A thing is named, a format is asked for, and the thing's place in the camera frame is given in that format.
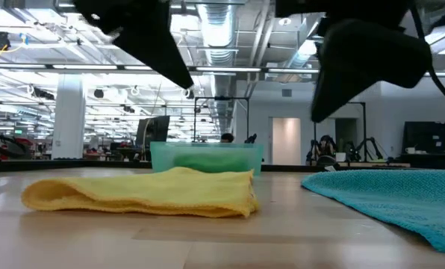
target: green container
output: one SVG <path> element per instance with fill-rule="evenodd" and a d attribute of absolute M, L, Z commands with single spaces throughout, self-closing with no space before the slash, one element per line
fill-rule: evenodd
<path fill-rule="evenodd" d="M 163 172 L 173 167 L 188 167 L 205 173 L 261 173 L 262 145 L 235 143 L 151 142 L 153 170 Z"/>

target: blue towel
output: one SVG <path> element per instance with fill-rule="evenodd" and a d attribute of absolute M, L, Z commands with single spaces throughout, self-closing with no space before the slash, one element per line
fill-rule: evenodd
<path fill-rule="evenodd" d="M 302 186 L 417 232 L 445 253 L 445 170 L 317 173 L 303 179 Z"/>

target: table surface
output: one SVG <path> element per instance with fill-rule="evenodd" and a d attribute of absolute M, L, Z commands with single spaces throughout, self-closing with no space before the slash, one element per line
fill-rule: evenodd
<path fill-rule="evenodd" d="M 0 269 L 445 268 L 418 235 L 301 189 L 302 173 L 256 178 L 261 211 L 248 219 L 36 212 L 19 199 L 38 179 L 148 172 L 0 173 Z"/>

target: plastic container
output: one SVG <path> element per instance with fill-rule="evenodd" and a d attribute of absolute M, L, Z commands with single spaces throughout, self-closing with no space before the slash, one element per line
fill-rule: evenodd
<path fill-rule="evenodd" d="M 155 172 L 173 167 L 188 167 L 205 173 L 261 173 L 263 147 L 235 143 L 167 143 L 151 142 L 151 159 Z"/>

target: ceiling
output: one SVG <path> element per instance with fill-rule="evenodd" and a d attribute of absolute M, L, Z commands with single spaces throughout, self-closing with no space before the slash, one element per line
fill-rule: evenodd
<path fill-rule="evenodd" d="M 88 25 L 80 14 L 66 13 L 70 1 L 28 1 L 25 8 L 5 7 L 0 3 L 0 31 L 9 33 L 11 47 L 0 54 L 0 63 L 39 64 L 122 64 L 141 65 L 123 50 L 111 44 L 111 37 Z M 209 47 L 208 36 L 202 33 L 202 21 L 191 15 L 173 15 L 171 32 L 181 56 L 188 66 L 210 65 L 211 53 L 233 52 L 233 66 L 253 65 L 286 67 L 299 51 L 304 37 L 314 22 L 312 17 L 294 15 L 290 23 L 274 18 L 269 0 L 232 0 L 234 5 L 233 41 L 225 47 Z M 445 1 L 425 0 L 424 20 L 429 22 L 445 13 Z M 304 67 L 317 68 L 317 59 L 308 56 Z M 225 74 L 237 81 L 233 96 L 243 96 L 248 84 L 246 75 Z M 50 138 L 54 124 L 55 103 L 32 96 L 31 86 L 57 97 L 58 72 L 19 72 L 0 69 L 0 131 L 11 135 L 13 129 L 28 128 L 32 137 Z M 87 94 L 86 139 L 94 136 L 123 139 L 136 134 L 139 119 L 159 115 L 172 116 L 169 135 L 174 140 L 192 140 L 194 101 L 188 100 L 181 88 L 160 75 L 136 72 L 93 72 L 83 74 Z M 195 95 L 218 95 L 218 81 L 214 74 L 193 75 Z M 314 89 L 310 75 L 273 75 L 260 77 L 255 82 L 253 99 L 298 102 L 309 100 Z M 102 99 L 93 95 L 95 89 L 105 92 Z M 292 90 L 292 97 L 281 97 L 283 89 Z M 197 135 L 216 140 L 221 132 L 229 131 L 231 104 L 221 107 L 213 101 L 199 101 Z M 134 113 L 124 112 L 119 104 L 126 104 Z"/>

